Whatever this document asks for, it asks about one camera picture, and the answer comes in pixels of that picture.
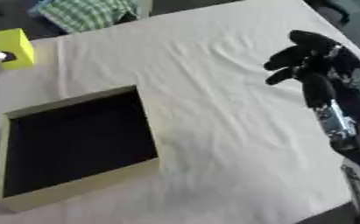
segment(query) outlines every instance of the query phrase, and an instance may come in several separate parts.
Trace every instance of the cardboard box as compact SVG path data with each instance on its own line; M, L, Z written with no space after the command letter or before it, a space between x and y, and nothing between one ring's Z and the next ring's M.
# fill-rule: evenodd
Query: cardboard box
M159 168L136 87L6 113L0 204L40 207Z

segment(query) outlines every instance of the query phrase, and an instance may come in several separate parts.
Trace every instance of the plaid fabric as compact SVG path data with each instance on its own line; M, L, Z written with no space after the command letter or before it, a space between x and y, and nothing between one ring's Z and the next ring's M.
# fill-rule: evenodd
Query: plaid fabric
M126 13L138 18L131 0L53 0L39 12L69 33L112 26Z

